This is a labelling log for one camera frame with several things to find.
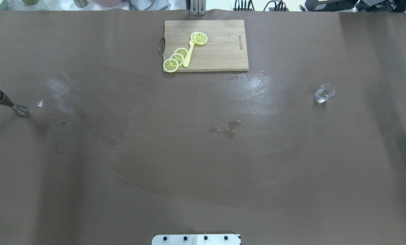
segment gray table surface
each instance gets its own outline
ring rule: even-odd
[[[163,73],[194,19],[244,19],[249,73]],[[0,12],[0,89],[0,245],[406,244],[406,14]]]

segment yellow plastic utensil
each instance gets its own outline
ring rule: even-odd
[[[194,43],[192,42],[191,39],[189,39],[189,50],[188,50],[188,54],[185,57],[185,61],[183,62],[183,67],[189,66],[189,62],[191,61],[191,53],[192,53],[193,49],[194,49]]]

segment logo on cutting board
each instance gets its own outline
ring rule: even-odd
[[[242,38],[241,36],[238,36],[239,39],[239,50],[242,50]]]

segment metal jigger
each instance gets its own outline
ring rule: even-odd
[[[18,104],[13,104],[10,98],[8,98],[8,96],[2,90],[0,90],[0,104],[11,107],[11,109],[13,109],[13,111],[17,114],[17,116],[25,116],[26,113],[28,113],[27,107]]]

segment pink object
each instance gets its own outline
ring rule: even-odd
[[[102,7],[112,7],[116,6],[122,0],[91,0],[91,1]]]

